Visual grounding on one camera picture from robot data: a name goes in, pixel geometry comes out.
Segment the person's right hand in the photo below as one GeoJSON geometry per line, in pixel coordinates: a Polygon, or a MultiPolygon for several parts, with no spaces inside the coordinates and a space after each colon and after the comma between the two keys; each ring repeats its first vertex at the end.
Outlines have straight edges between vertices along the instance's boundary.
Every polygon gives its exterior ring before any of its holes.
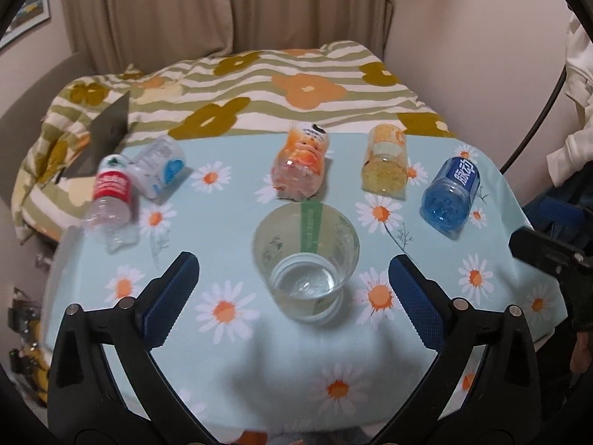
{"type": "Polygon", "coordinates": [[[592,362],[592,354],[589,346],[590,333],[577,333],[577,340],[571,357],[570,369],[575,375],[587,372],[592,362]]]}

